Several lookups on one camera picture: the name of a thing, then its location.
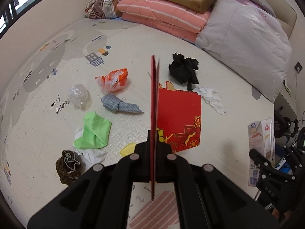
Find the bubble wrap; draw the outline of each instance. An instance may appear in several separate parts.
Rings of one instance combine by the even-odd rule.
[[[88,90],[82,84],[73,85],[68,92],[68,99],[78,108],[84,107],[88,98]]]

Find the red greeting card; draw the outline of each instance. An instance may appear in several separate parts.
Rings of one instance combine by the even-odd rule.
[[[175,90],[171,82],[166,82],[166,86],[166,89],[159,89],[159,141],[170,144],[173,152],[198,146],[201,131],[201,96],[195,92]]]
[[[156,182],[156,127],[159,95],[159,62],[156,66],[155,56],[151,57],[151,131],[150,131],[150,181],[152,185],[152,200],[155,197]]]

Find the green cloth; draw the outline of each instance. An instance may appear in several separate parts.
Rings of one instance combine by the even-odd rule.
[[[95,112],[87,113],[83,119],[83,136],[74,141],[76,149],[98,149],[108,144],[111,122]]]

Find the white plastic bag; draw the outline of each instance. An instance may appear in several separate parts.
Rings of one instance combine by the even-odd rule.
[[[292,50],[276,18],[236,0],[217,0],[196,46],[236,71],[271,102],[283,84]]]
[[[104,94],[122,89],[126,86],[128,71],[126,68],[111,71],[106,76],[96,77],[96,83]]]

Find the window frame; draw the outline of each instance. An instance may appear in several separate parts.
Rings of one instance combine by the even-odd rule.
[[[28,6],[26,6],[20,13],[17,14],[16,9],[15,9],[15,4],[14,0],[10,0],[10,2],[5,6],[4,8],[4,13],[0,15],[0,17],[4,17],[4,24],[0,25],[0,28],[2,28],[5,24],[6,27],[3,29],[2,32],[0,32],[0,39],[2,36],[7,32],[7,30],[21,17],[23,16],[26,12],[28,12],[31,8],[33,8],[35,5],[37,5],[39,2],[42,0],[35,0],[32,3],[30,3]]]

